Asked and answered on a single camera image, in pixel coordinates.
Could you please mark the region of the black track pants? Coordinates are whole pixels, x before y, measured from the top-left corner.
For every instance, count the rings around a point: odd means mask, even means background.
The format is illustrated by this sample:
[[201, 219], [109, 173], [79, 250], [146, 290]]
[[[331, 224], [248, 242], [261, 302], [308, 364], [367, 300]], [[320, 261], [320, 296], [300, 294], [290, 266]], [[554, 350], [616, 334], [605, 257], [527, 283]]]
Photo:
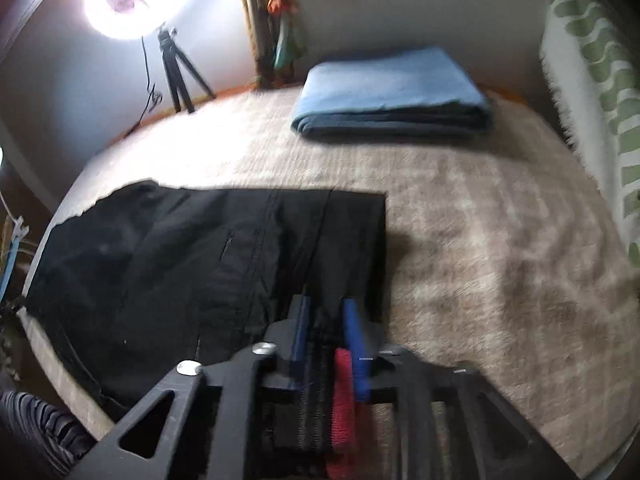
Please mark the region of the black track pants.
[[260, 409], [247, 479], [335, 479], [359, 402], [342, 302], [382, 318], [385, 223], [381, 194], [143, 181], [51, 231], [26, 309], [114, 428], [178, 363], [230, 360], [308, 296], [303, 367]]

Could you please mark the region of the striped grey trouser leg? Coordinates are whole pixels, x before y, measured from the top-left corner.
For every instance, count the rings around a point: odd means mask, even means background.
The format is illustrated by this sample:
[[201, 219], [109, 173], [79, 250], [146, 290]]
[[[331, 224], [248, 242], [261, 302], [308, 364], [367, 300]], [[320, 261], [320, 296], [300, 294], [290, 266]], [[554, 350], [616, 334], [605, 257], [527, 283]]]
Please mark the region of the striped grey trouser leg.
[[2, 479], [65, 479], [95, 445], [71, 412], [27, 392], [1, 393]]

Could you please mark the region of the checkered beige bed blanket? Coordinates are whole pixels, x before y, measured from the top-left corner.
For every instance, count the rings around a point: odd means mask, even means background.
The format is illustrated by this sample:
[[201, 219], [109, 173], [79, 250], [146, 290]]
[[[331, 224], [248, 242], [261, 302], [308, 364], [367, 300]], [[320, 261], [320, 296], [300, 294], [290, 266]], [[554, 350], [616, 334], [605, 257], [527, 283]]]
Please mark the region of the checkered beige bed blanket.
[[140, 130], [88, 162], [54, 222], [143, 180], [383, 192], [393, 341], [477, 364], [580, 476], [612, 463], [639, 425], [636, 277], [556, 133], [493, 94], [488, 136], [320, 144], [291, 130], [297, 95], [247, 92]]

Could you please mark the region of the folded light blue towel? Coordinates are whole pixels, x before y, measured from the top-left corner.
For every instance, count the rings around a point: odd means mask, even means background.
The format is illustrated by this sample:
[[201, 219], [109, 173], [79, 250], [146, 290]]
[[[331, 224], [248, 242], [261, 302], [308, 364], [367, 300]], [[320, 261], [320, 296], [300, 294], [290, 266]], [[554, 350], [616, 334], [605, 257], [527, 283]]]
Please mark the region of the folded light blue towel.
[[291, 128], [306, 138], [476, 136], [494, 122], [468, 73], [440, 47], [334, 58], [312, 68]]

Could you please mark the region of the orange patterned bed sheet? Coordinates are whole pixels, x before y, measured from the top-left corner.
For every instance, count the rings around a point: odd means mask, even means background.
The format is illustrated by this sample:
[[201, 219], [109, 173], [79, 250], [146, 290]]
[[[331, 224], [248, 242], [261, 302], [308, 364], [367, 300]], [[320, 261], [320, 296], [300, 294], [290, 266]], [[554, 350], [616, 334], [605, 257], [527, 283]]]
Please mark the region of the orange patterned bed sheet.
[[[217, 93], [216, 98], [211, 98], [210, 96], [198, 96], [194, 101], [194, 107], [198, 110], [200, 107], [212, 101], [221, 101], [233, 98], [234, 96], [240, 96], [241, 94], [258, 91], [259, 89], [256, 82], [252, 82], [251, 84], [244, 84], [244, 86], [224, 89], [221, 92]], [[507, 101], [529, 106], [529, 102], [527, 102], [526, 99], [524, 99], [518, 93], [508, 89], [491, 87], [488, 86], [488, 84], [480, 84], [480, 91], [484, 93], [493, 93]], [[129, 132], [122, 132], [118, 136], [115, 136], [110, 142], [108, 142], [107, 146], [110, 148], [118, 142], [126, 139], [127, 136], [129, 136], [139, 128], [149, 127], [149, 125], [154, 125], [157, 122], [166, 119], [167, 117], [174, 116], [175, 114], [177, 114], [177, 112], [173, 108], [171, 110], [169, 108], [166, 108], [166, 110], [161, 110], [160, 112], [152, 114], [150, 117], [143, 118], [142, 121], [139, 122], [136, 126], [133, 126]]]

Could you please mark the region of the black mini tripod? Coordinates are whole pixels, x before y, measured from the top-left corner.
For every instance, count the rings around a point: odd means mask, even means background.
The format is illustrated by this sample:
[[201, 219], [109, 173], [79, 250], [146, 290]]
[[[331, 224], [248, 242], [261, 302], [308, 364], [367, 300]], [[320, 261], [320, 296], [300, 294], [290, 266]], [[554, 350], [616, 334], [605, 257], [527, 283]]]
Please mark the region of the black mini tripod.
[[160, 54], [162, 55], [163, 66], [165, 70], [166, 80], [169, 93], [171, 95], [172, 104], [176, 113], [186, 110], [189, 114], [195, 112], [195, 106], [191, 99], [186, 82], [184, 81], [181, 69], [184, 67], [198, 85], [204, 90], [206, 96], [216, 99], [216, 93], [202, 77], [196, 69], [190, 58], [178, 47], [175, 42], [175, 29], [168, 29], [166, 26], [160, 26], [157, 29], [157, 40], [160, 46]]

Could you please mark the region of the green striped white cushion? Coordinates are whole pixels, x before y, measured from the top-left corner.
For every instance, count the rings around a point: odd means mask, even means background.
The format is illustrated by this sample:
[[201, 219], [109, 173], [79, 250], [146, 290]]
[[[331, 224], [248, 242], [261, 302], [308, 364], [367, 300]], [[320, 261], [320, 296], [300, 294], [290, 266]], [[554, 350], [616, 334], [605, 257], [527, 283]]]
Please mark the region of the green striped white cushion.
[[540, 46], [561, 124], [639, 265], [639, 55], [606, 0], [550, 0]]

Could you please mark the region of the folded metal stand with cloth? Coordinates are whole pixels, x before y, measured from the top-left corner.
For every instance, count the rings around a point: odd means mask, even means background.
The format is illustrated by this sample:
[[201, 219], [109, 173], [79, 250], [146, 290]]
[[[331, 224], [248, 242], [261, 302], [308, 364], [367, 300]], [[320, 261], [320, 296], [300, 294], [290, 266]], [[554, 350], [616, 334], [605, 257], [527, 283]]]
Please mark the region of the folded metal stand with cloth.
[[257, 89], [296, 81], [295, 65], [306, 54], [297, 0], [242, 0]]

